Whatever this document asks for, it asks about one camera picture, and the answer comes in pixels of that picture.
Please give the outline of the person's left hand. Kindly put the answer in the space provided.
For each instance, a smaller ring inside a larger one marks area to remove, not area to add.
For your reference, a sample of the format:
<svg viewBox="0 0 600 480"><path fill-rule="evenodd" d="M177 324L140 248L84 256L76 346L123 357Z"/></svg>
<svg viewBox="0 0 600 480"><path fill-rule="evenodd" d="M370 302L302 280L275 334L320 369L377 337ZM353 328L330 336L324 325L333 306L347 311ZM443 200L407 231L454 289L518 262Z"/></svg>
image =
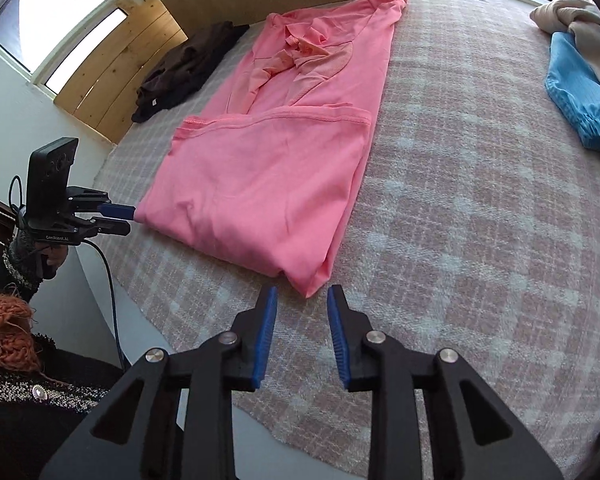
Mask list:
<svg viewBox="0 0 600 480"><path fill-rule="evenodd" d="M37 244L35 246L36 272L43 281L55 277L68 256L67 245Z"/></svg>

